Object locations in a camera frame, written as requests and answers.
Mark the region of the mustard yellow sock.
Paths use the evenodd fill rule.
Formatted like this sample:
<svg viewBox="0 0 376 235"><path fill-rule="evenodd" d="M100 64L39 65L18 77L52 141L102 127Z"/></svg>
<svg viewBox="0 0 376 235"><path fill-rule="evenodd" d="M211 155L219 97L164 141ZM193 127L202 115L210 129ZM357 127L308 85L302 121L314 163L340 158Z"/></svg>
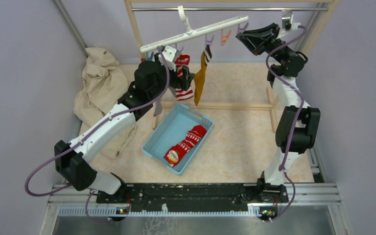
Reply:
<svg viewBox="0 0 376 235"><path fill-rule="evenodd" d="M201 54L201 66L200 70L196 73L194 77L194 84L195 84L195 90L194 90L194 104L198 106L201 96L203 93L205 80L206 80L206 71L208 67L208 63L212 59L212 52L210 45L206 45L204 51Z"/></svg>

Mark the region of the white plastic clip hanger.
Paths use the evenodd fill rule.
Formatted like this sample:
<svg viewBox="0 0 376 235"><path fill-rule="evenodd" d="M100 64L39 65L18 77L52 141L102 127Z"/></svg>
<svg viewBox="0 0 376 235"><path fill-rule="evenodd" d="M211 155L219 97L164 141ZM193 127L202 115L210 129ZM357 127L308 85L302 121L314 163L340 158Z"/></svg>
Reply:
<svg viewBox="0 0 376 235"><path fill-rule="evenodd" d="M216 31L225 29L227 27L232 27L232 26L235 26L235 25L238 25L238 24L245 24L249 21L249 17L246 16L246 15L236 16L236 17L233 17L233 18L229 18L227 20L223 20L223 21L220 21L220 22L217 22L217 23L209 24L209 25L194 29L194 28L191 27L190 22L189 22L189 18L186 15L187 11L184 11L182 9L183 7L184 6L182 6L182 5L178 6L177 8L179 8L179 10L177 12L178 12L181 23L185 27L184 33L181 33L181 34L178 34L176 36L172 36L172 37L169 37L169 38L165 38L165 39L162 39L162 40L141 46L140 47L141 53L153 51L157 47L160 47L160 46L169 46L169 45L181 43L181 42L184 42L184 41L187 41L187 40L190 40L190 39L205 36L206 34L211 34L211 33L214 33Z"/></svg>

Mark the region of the red Santa Christmas sock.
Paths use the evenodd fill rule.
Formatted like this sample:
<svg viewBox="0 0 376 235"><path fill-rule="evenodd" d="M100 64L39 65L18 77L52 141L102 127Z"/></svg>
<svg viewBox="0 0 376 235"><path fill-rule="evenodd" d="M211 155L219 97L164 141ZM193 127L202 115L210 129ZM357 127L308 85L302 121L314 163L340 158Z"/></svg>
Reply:
<svg viewBox="0 0 376 235"><path fill-rule="evenodd" d="M196 125L186 133L185 138L172 146L164 155L170 167L175 167L183 157L192 150L207 134L207 129L202 125Z"/></svg>

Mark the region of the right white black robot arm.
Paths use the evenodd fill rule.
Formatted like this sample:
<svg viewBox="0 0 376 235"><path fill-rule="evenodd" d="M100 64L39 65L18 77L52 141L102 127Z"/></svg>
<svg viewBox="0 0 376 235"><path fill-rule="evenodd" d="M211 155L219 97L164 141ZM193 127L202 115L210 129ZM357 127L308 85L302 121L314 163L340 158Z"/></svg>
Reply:
<svg viewBox="0 0 376 235"><path fill-rule="evenodd" d="M269 167L257 181L256 195L262 202L270 201L275 194L282 194L287 170L307 149L314 146L321 112L311 107L303 98L296 78L308 62L301 51L289 45L304 36L303 32L289 42L281 39L283 30L272 23L267 27L238 32L236 38L255 56L267 53L267 81L284 106L275 131L277 152Z"/></svg>

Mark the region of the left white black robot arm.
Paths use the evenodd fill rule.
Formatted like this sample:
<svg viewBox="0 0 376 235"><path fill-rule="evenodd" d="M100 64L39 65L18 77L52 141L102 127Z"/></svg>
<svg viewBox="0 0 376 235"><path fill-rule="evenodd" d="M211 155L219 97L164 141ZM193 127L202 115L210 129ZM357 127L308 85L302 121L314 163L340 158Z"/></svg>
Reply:
<svg viewBox="0 0 376 235"><path fill-rule="evenodd" d="M187 90L193 78L194 73L185 65L176 69L160 62L140 63L126 93L101 120L81 136L57 142L56 171L77 191L95 189L107 193L116 203L124 201L125 182L113 173L93 169L91 162L108 142L141 119L168 88Z"/></svg>

